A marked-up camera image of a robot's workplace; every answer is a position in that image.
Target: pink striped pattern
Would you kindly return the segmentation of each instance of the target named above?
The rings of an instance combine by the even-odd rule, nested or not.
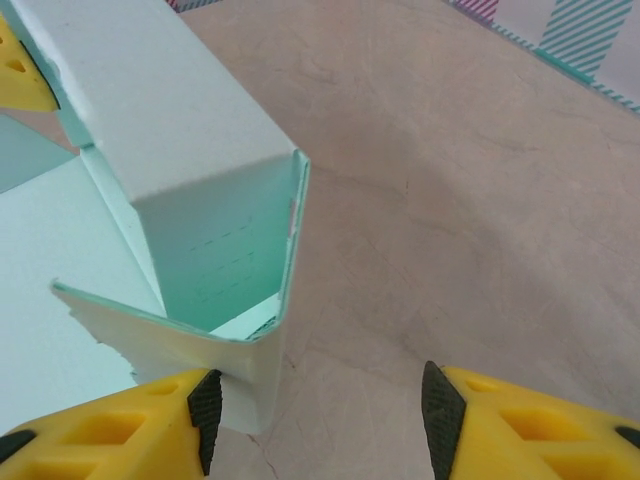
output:
[[[455,5],[479,20],[492,22],[499,0],[458,0]]]
[[[169,4],[169,6],[171,8],[173,8],[175,11],[178,11],[178,0],[166,0],[166,2]]]

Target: beige surface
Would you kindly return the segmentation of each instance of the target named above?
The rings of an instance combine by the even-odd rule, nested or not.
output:
[[[185,20],[315,167],[277,420],[212,478],[432,478],[426,359],[640,419],[637,118],[437,0]]]

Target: black rubber pad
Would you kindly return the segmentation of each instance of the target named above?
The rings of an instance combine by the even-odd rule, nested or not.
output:
[[[213,450],[218,437],[220,416],[222,415],[222,386],[220,372],[211,370],[187,397],[191,425],[200,430],[200,449],[198,451],[202,472],[209,475]]]
[[[627,442],[640,449],[640,430],[632,427],[616,427],[616,432]]]
[[[422,418],[436,480],[448,480],[467,403],[433,362],[422,375]]]
[[[20,430],[0,437],[0,463],[8,460],[34,438],[36,432],[33,430]]]

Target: teal striped pattern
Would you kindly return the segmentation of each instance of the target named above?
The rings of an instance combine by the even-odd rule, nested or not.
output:
[[[613,89],[607,87],[605,84],[603,83],[593,84],[592,87],[598,92],[600,92],[602,95],[606,95],[614,102],[619,103],[620,105],[628,108],[632,112],[640,113],[640,104],[626,98],[624,95],[620,95],[616,93]]]
[[[633,0],[557,0],[536,53],[593,78],[632,5]]]
[[[500,25],[495,24],[495,23],[493,24],[493,26],[491,28],[493,30],[495,30],[496,32],[498,32],[499,34],[504,35],[505,37],[507,37],[512,42],[515,42],[518,45],[520,45],[521,47],[526,48],[527,50],[533,50],[535,48],[535,45],[533,43],[529,42],[528,40],[525,40],[524,38],[522,38],[519,35],[516,35],[515,33],[513,33],[509,29],[501,27]]]
[[[194,8],[204,7],[205,5],[210,5],[212,3],[219,2],[220,0],[177,0],[176,6],[174,7],[175,11],[178,13],[186,12],[188,10],[193,10]]]

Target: striped border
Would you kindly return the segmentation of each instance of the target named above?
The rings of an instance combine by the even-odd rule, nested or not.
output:
[[[640,103],[626,98],[624,95],[616,93],[612,88],[608,88],[604,83],[593,84],[591,85],[591,88],[593,88],[598,93],[609,97],[611,100],[619,103],[623,107],[628,108],[633,113],[640,114]]]
[[[452,3],[479,22],[493,24],[499,0],[453,0]]]
[[[204,7],[222,0],[165,0],[177,13],[183,13],[194,8]]]
[[[610,100],[613,100],[619,105],[622,105],[624,108],[630,110],[636,115],[640,115],[640,102],[636,100],[632,100],[630,98],[626,98],[624,95],[617,93],[612,88],[607,87],[604,83],[597,83],[592,76],[585,75],[574,68],[568,68],[568,66],[562,62],[557,61],[553,56],[545,54],[543,50],[537,48],[535,44],[529,42],[528,40],[522,38],[519,35],[516,35],[508,28],[505,28],[497,23],[491,22],[487,23],[486,21],[478,20],[477,16],[469,14],[464,8],[461,8],[457,5],[459,0],[445,0],[446,3],[452,5],[456,10],[459,10],[465,13],[468,17],[473,20],[478,21],[478,23],[488,26],[491,30],[499,33],[500,35],[508,38],[513,43],[519,45],[522,48],[525,48],[529,52],[535,54],[538,58],[545,61],[545,63],[550,64],[556,70],[560,70],[571,76],[574,80],[579,81],[580,83],[588,86],[589,88],[595,90],[600,95],[607,97]]]
[[[494,23],[491,28],[496,32],[498,32],[500,35],[507,37],[512,42],[517,43],[518,45],[520,45],[523,48],[526,48],[527,50],[533,50],[536,48],[536,46],[530,41],[525,40],[520,35],[516,35],[515,33],[513,33],[511,30],[507,28],[501,27],[497,23]]]
[[[545,57],[593,77],[632,7],[633,0],[556,0],[538,48]]]

